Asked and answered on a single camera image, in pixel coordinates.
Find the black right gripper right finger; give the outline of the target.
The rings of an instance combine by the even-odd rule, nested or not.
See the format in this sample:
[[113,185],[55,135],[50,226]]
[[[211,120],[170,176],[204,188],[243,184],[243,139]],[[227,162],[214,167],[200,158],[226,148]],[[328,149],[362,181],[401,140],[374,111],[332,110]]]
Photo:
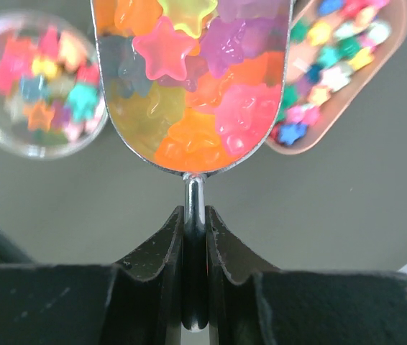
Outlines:
[[407,274],[282,270],[206,208],[212,344],[407,344]]

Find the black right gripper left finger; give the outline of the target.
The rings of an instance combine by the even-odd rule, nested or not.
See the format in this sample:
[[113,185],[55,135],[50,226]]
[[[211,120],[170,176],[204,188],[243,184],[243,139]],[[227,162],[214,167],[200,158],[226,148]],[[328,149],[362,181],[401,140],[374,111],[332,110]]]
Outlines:
[[183,209],[113,264],[0,264],[0,344],[179,344]]

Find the silver metal scoop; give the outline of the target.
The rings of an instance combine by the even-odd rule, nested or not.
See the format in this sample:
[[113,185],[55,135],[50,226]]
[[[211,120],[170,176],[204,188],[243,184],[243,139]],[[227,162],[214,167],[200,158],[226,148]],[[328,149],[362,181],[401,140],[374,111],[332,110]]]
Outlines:
[[292,1],[92,1],[106,105],[138,157],[182,177],[182,323],[209,321],[204,183],[252,155],[280,108]]

